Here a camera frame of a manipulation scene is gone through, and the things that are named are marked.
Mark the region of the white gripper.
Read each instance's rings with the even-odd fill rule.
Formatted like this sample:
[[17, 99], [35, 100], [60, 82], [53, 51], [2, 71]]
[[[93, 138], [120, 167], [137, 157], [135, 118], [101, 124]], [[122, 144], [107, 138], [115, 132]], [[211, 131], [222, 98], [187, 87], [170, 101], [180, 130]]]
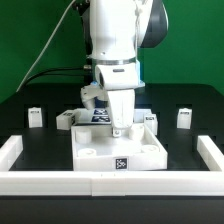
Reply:
[[112, 135], [115, 138], [121, 136], [120, 130], [132, 126], [135, 106], [135, 91], [133, 89], [105, 90], [99, 85], [88, 85], [81, 89], [80, 95], [87, 110], [95, 108], [96, 98], [107, 102], [106, 108], [114, 128]]

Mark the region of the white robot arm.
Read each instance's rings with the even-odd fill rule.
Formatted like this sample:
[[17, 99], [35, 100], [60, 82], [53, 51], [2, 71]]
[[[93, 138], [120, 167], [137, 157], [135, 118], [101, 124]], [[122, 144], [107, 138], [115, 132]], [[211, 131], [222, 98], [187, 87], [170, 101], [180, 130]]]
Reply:
[[137, 60], [140, 48], [153, 48], [168, 31], [162, 0], [90, 0], [89, 30], [92, 70], [96, 82], [81, 89], [83, 105], [105, 101], [112, 133], [133, 124], [135, 90], [141, 86]]

